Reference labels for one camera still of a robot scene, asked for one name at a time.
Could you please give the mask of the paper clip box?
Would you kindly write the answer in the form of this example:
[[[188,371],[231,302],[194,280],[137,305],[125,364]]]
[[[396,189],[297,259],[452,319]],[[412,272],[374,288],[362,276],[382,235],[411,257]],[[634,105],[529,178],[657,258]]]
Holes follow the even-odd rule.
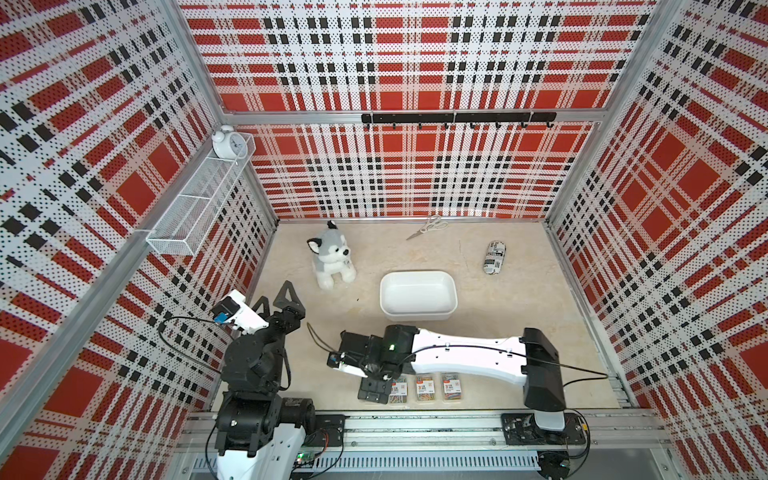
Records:
[[[444,401],[460,401],[463,398],[462,384],[458,373],[443,373],[441,380]]]
[[[417,375],[415,390],[419,402],[432,402],[436,399],[435,381],[432,375]]]
[[[398,378],[391,383],[388,402],[390,404],[405,404],[408,401],[408,381],[406,378]]]

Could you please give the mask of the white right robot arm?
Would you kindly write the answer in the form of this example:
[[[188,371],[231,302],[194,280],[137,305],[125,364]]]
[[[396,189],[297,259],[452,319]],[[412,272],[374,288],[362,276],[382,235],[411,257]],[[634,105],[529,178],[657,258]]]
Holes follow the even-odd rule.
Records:
[[[520,386],[536,427],[565,430],[567,409],[558,350],[536,328],[521,336],[470,338],[393,324],[382,336],[344,331],[327,366],[390,386],[403,374],[459,373]]]

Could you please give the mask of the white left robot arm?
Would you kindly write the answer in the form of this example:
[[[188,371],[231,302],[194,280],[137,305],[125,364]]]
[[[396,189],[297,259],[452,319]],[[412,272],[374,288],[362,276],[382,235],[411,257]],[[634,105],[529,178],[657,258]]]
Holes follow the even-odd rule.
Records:
[[[216,324],[240,332],[225,351],[221,379],[227,391],[205,446],[213,478],[291,477],[305,438],[315,430],[313,401],[281,396],[292,381],[286,337],[305,315],[290,281],[273,302],[261,297],[249,306],[234,290],[213,307]]]

